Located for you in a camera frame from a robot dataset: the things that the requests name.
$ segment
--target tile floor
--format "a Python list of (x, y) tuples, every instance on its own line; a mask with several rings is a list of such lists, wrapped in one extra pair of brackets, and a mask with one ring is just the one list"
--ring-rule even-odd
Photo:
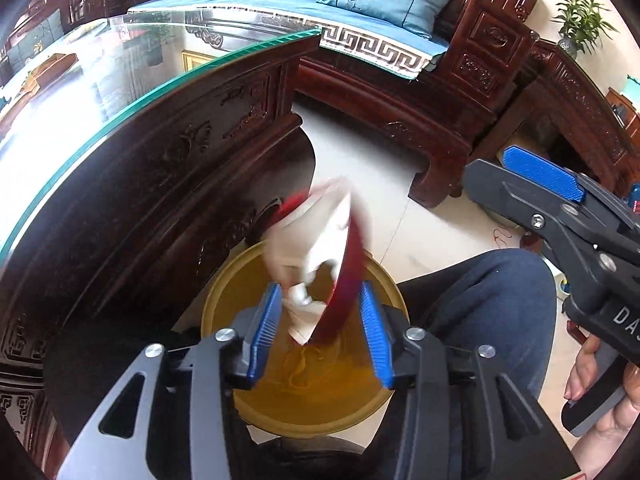
[[(401, 148), (386, 142), (366, 126), (306, 98), (297, 99), (294, 111), (303, 118), (303, 129), (316, 152), (314, 184), (334, 176), (345, 176), (355, 186), (369, 209), (370, 252), (396, 282), (433, 272), (476, 254), (518, 247), (522, 231), (505, 227), (490, 218), (464, 194), (447, 198), (432, 210), (407, 197), (420, 162)], [(205, 291), (191, 305), (182, 327), (198, 323)], [(575, 439), (562, 428), (562, 394), (578, 345), (566, 334), (566, 318), (560, 314), (551, 362), (540, 402), (568, 444)], [(385, 407), (363, 423), (340, 432), (361, 446), (373, 437)], [(268, 433), (252, 428), (255, 440), (268, 440)]]

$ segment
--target screw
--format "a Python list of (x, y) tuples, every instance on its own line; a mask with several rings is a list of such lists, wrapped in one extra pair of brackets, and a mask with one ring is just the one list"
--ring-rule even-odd
[(578, 216), (578, 210), (572, 205), (562, 204), (562, 209), (564, 209), (570, 215)]
[(478, 353), (480, 354), (480, 357), (491, 359), (492, 357), (495, 357), (495, 348), (491, 345), (480, 345), (478, 347)]
[(542, 229), (545, 226), (545, 217), (536, 213), (531, 217), (531, 225), (534, 229)]
[(600, 253), (600, 264), (607, 270), (611, 272), (616, 272), (618, 268), (616, 267), (616, 263), (611, 259), (611, 256), (605, 253)]
[(221, 343), (224, 341), (231, 341), (236, 337), (236, 331), (233, 328), (221, 328), (216, 332), (216, 341)]
[(158, 357), (162, 355), (162, 352), (164, 352), (164, 346), (160, 343), (151, 343), (151, 345), (145, 348), (145, 355), (147, 357)]
[(419, 328), (417, 326), (412, 326), (408, 328), (405, 332), (406, 338), (411, 341), (422, 341), (424, 337), (427, 335), (427, 331), (423, 328)]

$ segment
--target plant pot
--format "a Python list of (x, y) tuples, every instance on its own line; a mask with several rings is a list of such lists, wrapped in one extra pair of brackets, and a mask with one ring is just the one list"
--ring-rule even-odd
[(563, 36), (562, 39), (558, 41), (558, 46), (564, 50), (571, 59), (578, 57), (578, 49), (575, 46), (575, 41), (571, 38)]

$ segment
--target gold picture frame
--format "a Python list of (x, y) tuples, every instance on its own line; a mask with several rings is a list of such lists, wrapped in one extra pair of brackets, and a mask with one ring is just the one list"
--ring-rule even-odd
[(216, 59), (216, 57), (206, 56), (206, 54), (200, 54), (199, 52), (193, 52), (191, 50), (182, 51), (182, 65), (184, 66), (185, 72), (193, 70), (197, 66), (204, 65), (212, 59)]

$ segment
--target black pants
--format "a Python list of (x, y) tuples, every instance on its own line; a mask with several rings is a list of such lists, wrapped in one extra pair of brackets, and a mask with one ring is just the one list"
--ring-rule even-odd
[[(452, 346), (495, 346), (514, 382), (540, 394), (556, 322), (555, 285), (540, 257), (521, 250), (492, 251), (399, 288), (412, 324)], [(150, 342), (168, 349), (194, 343), (130, 320), (93, 320), (65, 330), (53, 342), (45, 360), (44, 385), (69, 444)], [(397, 416), (392, 412), (391, 406), (385, 420)]]

